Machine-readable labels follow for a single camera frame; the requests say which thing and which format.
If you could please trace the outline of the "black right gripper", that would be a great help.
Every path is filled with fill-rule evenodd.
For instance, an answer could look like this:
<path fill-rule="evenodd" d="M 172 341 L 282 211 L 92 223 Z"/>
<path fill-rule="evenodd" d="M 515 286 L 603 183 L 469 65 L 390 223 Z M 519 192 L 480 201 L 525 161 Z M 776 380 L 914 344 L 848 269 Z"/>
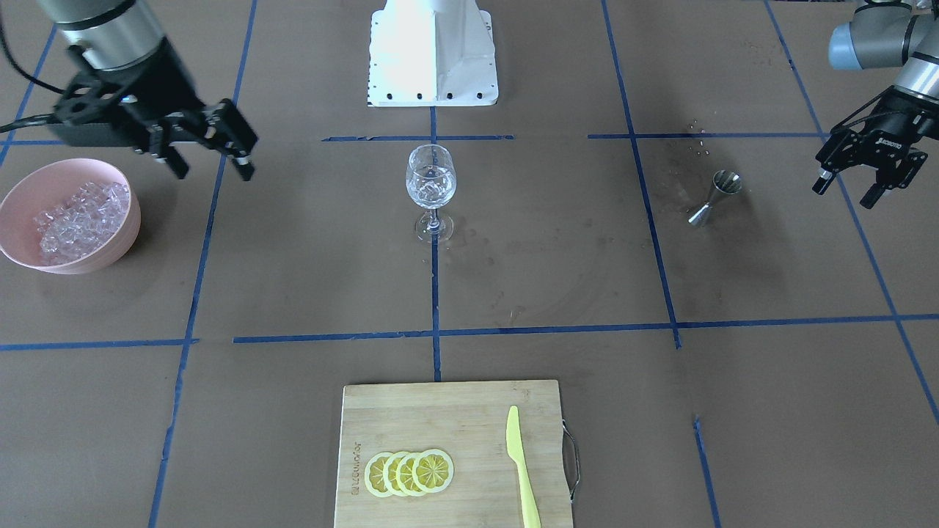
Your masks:
<path fill-rule="evenodd" d="M 117 88 L 110 104 L 110 145 L 134 147 L 184 180 L 190 165 L 173 145 L 212 144 L 245 183 L 254 177 L 252 151 L 259 137 L 237 104 L 221 100 L 207 106 L 198 97 L 173 44 L 161 39 L 153 51 L 127 67 L 110 70 Z M 209 143 L 205 134 L 214 129 Z"/>

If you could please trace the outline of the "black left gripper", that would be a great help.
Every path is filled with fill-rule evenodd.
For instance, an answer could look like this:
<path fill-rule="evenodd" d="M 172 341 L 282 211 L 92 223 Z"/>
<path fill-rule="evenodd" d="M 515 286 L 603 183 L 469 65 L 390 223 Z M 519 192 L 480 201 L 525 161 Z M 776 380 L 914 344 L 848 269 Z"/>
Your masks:
<path fill-rule="evenodd" d="M 860 200 L 873 208 L 889 191 L 906 189 L 926 163 L 928 154 L 916 147 L 937 138 L 935 98 L 889 87 L 843 120 L 817 153 L 819 176 L 812 190 L 824 195 L 842 171 L 866 165 L 875 169 L 875 183 Z"/>

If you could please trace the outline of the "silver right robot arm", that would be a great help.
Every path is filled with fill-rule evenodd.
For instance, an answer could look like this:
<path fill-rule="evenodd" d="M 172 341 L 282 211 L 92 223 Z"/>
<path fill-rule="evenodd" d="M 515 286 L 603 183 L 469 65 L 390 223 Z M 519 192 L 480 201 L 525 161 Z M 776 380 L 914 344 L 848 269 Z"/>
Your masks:
<path fill-rule="evenodd" d="M 251 180 L 256 133 L 224 99 L 202 101 L 194 77 L 145 1 L 43 1 L 77 67 L 45 124 L 68 146 L 130 147 L 178 178 L 178 143 L 197 143 Z"/>

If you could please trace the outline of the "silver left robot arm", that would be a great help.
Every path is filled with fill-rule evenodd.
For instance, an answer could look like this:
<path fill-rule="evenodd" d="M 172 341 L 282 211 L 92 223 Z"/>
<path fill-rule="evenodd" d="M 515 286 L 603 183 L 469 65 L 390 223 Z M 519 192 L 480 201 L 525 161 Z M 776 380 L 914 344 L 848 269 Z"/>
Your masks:
<path fill-rule="evenodd" d="M 865 165 L 875 181 L 860 204 L 873 208 L 906 189 L 928 159 L 922 139 L 938 137 L 938 21 L 935 1 L 861 1 L 834 29 L 828 59 L 836 70 L 898 67 L 888 87 L 830 130 L 817 153 L 824 194 L 842 171 Z"/>

